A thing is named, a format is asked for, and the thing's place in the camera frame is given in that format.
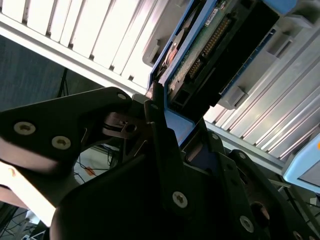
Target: screw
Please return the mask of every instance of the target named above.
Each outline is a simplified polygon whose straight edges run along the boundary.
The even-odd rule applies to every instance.
[[[246,216],[242,215],[240,217],[240,223],[241,223],[242,227],[244,227],[244,229],[247,230],[247,232],[253,233],[255,231],[254,225],[252,224],[250,219],[247,218]]]
[[[154,109],[159,109],[158,106],[155,104],[151,104],[151,107],[153,107]]]
[[[52,141],[52,146],[59,150],[67,150],[71,146],[71,141],[65,136],[55,136]]]
[[[245,156],[242,152],[239,152],[239,156],[240,156],[240,158],[242,158],[242,159],[246,159],[246,156]]]
[[[303,240],[302,236],[301,236],[300,233],[298,233],[297,231],[293,231],[293,236],[294,236],[295,239],[297,239],[297,240]]]
[[[16,171],[13,168],[9,168],[8,170],[10,172],[11,177],[15,177],[16,176]]]
[[[212,137],[213,137],[215,140],[218,140],[218,139],[219,139],[219,137],[218,137],[217,134],[215,134],[215,133],[212,133]]]
[[[175,191],[172,194],[172,199],[179,208],[184,209],[188,205],[188,200],[182,192]]]
[[[13,126],[14,131],[20,135],[31,135],[36,131],[35,125],[27,121],[20,121]]]
[[[121,99],[127,99],[127,97],[125,95],[123,95],[122,93],[118,93],[118,97]]]

